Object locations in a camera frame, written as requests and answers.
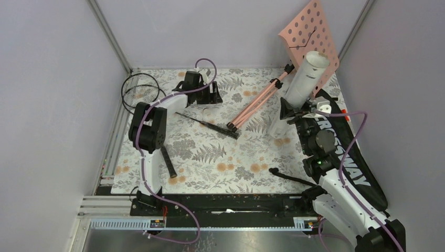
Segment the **leaf pattern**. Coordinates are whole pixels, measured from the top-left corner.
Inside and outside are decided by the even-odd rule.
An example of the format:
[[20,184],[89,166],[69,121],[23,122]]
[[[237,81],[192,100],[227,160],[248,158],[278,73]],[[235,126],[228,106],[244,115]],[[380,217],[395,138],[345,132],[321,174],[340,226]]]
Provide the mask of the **leaf pattern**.
[[[163,90],[172,90],[183,80],[186,70],[147,70]],[[235,118],[269,81],[282,74],[279,68],[219,69],[216,81],[223,103],[191,104],[178,111],[192,118],[211,122],[220,127]],[[299,193],[307,186],[270,174],[268,168],[308,181],[302,160],[301,146],[296,131],[289,131],[284,139],[273,139],[267,131],[279,108],[279,97],[285,94],[294,74],[283,80],[278,90],[237,132],[235,141],[223,134],[202,127],[199,123],[172,114],[167,119],[165,146],[178,177],[169,179],[164,163],[159,178],[165,193]],[[148,83],[140,78],[140,83]],[[338,96],[339,107],[345,109],[343,96],[335,75],[323,87],[330,95]],[[128,132],[131,117],[126,125]],[[133,143],[124,138],[120,147],[111,192],[128,194],[139,185],[140,156]]]

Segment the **white tube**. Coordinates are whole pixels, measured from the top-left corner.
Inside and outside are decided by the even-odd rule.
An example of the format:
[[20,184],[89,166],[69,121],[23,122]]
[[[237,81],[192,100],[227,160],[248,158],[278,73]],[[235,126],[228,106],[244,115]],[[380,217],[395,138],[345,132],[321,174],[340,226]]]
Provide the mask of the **white tube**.
[[[297,108],[303,106],[329,63],[325,54],[318,51],[308,52],[284,96],[286,101]],[[281,108],[269,128],[269,134],[273,138],[283,138],[289,130],[286,120],[280,120],[280,111]]]

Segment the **black tool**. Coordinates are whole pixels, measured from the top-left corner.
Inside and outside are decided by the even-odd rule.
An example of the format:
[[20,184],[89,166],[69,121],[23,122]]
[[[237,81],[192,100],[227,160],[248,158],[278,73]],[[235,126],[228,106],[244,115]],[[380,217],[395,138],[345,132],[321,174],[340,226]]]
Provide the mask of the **black tool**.
[[168,169],[168,173],[170,174],[170,178],[172,179],[174,177],[177,177],[178,175],[176,174],[175,168],[173,167],[172,160],[170,160],[170,156],[169,156],[165,146],[161,146],[161,153],[162,153],[162,157],[164,158],[165,164],[167,165],[167,169]]
[[215,131],[217,131],[217,132],[219,132],[221,134],[227,135],[227,136],[229,136],[231,138],[238,139],[238,137],[239,137],[239,133],[232,132],[232,131],[230,131],[228,129],[221,128],[220,126],[216,126],[216,125],[211,124],[209,122],[199,121],[199,120],[197,120],[195,118],[188,117],[188,116],[186,116],[184,114],[181,114],[181,113],[178,113],[178,112],[177,112],[177,114],[179,114],[180,116],[189,118],[189,119],[191,119],[193,121],[199,122],[200,124],[204,125],[205,127],[209,128],[209,129],[212,129],[212,130],[215,130]]

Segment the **table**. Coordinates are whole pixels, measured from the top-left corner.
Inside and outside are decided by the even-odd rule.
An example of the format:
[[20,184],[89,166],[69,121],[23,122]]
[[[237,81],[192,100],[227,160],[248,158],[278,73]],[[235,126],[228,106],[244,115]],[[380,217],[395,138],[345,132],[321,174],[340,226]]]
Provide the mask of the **table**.
[[[145,70],[153,75],[167,94],[184,80],[186,70]],[[216,81],[223,103],[191,105],[183,114],[224,127],[232,120],[271,79],[277,78],[282,68],[219,69]],[[278,167],[281,173],[312,181],[306,176],[296,130],[286,138],[274,139],[267,130],[278,111],[279,97],[283,96],[294,73],[283,80],[283,87],[274,94],[239,130],[238,140],[225,137],[197,122],[177,114],[167,119],[165,146],[178,174],[169,178],[165,164],[160,180],[163,193],[299,193],[306,185],[273,176],[268,168]],[[143,83],[152,83],[149,78]],[[323,89],[338,97],[338,105],[346,109],[335,74]],[[111,193],[128,194],[139,185],[140,154],[128,137],[124,138],[114,174]]]

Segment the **wall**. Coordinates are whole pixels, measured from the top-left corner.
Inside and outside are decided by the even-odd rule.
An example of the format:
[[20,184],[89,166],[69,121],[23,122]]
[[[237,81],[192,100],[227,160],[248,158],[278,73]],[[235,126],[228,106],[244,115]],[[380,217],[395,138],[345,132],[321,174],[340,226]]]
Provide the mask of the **wall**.
[[337,72],[349,110],[369,112],[360,145],[408,251],[443,251],[444,12],[442,0],[377,1]]
[[[133,67],[190,67],[206,57],[218,67],[289,62],[278,33],[309,0],[99,0]],[[337,51],[366,0],[322,0]]]
[[63,250],[125,72],[87,1],[2,1],[0,251]]

